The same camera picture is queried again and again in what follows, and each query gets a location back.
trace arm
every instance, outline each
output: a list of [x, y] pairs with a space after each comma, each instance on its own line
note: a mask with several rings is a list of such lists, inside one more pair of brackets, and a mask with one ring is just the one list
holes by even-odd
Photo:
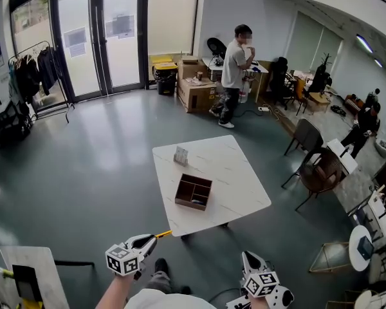
[[249, 49], [250, 49], [252, 54], [247, 59], [246, 63], [238, 65], [239, 69], [244, 70], [244, 71], [247, 70], [252, 65], [252, 62], [253, 62], [253, 60], [255, 58], [255, 48], [251, 47]]
[[269, 309], [268, 303], [264, 297], [255, 298], [249, 295], [252, 309]]
[[109, 288], [97, 304], [96, 309], [123, 309], [129, 294], [133, 275], [115, 276]]

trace person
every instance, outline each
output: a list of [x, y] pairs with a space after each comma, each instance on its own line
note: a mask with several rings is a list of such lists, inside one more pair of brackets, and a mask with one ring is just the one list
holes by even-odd
[[[170, 282], [167, 262], [160, 258], [154, 264], [154, 275], [146, 287], [126, 304], [133, 275], [115, 276], [96, 309], [215, 309], [203, 299], [187, 294], [175, 294]], [[269, 309], [264, 298], [250, 296], [253, 309]]]
[[255, 58], [255, 48], [250, 49], [250, 57], [246, 60], [244, 45], [252, 42], [252, 30], [247, 25], [239, 25], [234, 30], [235, 39], [227, 46], [221, 84], [223, 95], [219, 102], [214, 104], [209, 112], [219, 118], [219, 125], [233, 128], [230, 122], [239, 101], [239, 92], [243, 89], [243, 71], [247, 70]]
[[371, 108], [373, 103], [375, 102], [379, 103], [379, 97], [378, 97], [379, 93], [380, 93], [380, 89], [376, 88], [374, 92], [371, 91], [369, 94], [367, 94], [364, 108]]
[[373, 103], [372, 108], [363, 108], [354, 116], [353, 128], [349, 134], [342, 140], [342, 145], [345, 147], [354, 143], [351, 153], [353, 158], [356, 158], [360, 149], [365, 145], [369, 136], [376, 136], [380, 127], [378, 113], [380, 112], [380, 104]]

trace clothing rack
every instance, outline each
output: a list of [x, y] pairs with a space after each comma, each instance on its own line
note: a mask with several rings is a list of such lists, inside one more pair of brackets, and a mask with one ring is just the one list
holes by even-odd
[[[50, 46], [50, 43], [48, 41], [41, 41], [37, 44], [34, 44], [33, 46], [30, 46], [29, 48], [26, 48], [25, 50], [22, 50], [20, 51], [18, 54], [12, 56], [9, 58], [8, 60], [8, 67], [10, 69], [10, 63], [12, 61], [14, 61], [14, 59], [18, 60], [19, 58], [21, 58], [21, 54], [27, 52], [28, 50], [32, 50], [32, 53], [29, 54], [31, 55], [33, 58], [37, 58], [40, 54], [40, 52], [46, 48], [51, 48]], [[50, 53], [51, 53], [51, 58], [52, 58], [52, 61], [53, 61], [53, 65], [56, 69], [56, 73], [57, 71], [59, 71], [59, 68], [57, 67], [57, 65], [55, 64], [55, 55], [53, 53], [53, 50], [52, 49], [49, 49]], [[60, 114], [65, 114], [65, 117], [66, 117], [66, 120], [67, 120], [67, 123], [69, 123], [69, 118], [68, 118], [68, 113], [69, 113], [69, 110], [71, 107], [73, 107], [73, 109], [75, 109], [75, 105], [73, 103], [69, 103], [67, 98], [66, 98], [66, 94], [64, 93], [64, 90], [63, 90], [63, 87], [62, 87], [62, 84], [60, 82], [60, 77], [59, 77], [59, 74], [56, 74], [57, 76], [57, 82], [59, 83], [59, 88], [62, 92], [62, 95], [63, 95], [63, 99], [64, 101], [63, 102], [59, 102], [57, 104], [55, 104], [54, 106], [52, 107], [49, 107], [49, 109], [51, 109], [51, 111], [36, 111], [36, 108], [33, 106], [33, 109], [34, 109], [34, 115], [32, 117], [35, 117], [34, 120], [32, 121], [36, 121], [36, 120], [39, 120], [39, 119], [43, 119], [43, 118], [48, 118], [48, 117], [52, 117], [52, 116], [55, 116], [55, 115], [60, 115]]]

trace yellow handle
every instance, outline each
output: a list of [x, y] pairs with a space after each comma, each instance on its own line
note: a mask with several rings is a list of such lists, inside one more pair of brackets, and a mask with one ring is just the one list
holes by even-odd
[[155, 235], [155, 237], [156, 238], [162, 238], [162, 237], [168, 236], [169, 234], [172, 234], [171, 230], [163, 232], [162, 234], [157, 234], [157, 235]]

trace cardboard box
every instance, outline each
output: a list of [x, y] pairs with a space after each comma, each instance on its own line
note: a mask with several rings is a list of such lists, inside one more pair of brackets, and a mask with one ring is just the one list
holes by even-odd
[[[211, 188], [212, 181], [210, 180], [182, 174], [174, 202], [179, 205], [204, 211], [207, 207]], [[203, 205], [192, 203], [192, 200], [201, 201]]]
[[178, 62], [178, 78], [194, 78], [197, 72], [203, 72], [203, 78], [207, 78], [207, 66], [202, 60], [197, 64], [184, 64], [183, 61]]
[[203, 78], [202, 86], [191, 86], [186, 80], [178, 81], [178, 97], [187, 113], [208, 111], [215, 99], [216, 84]]

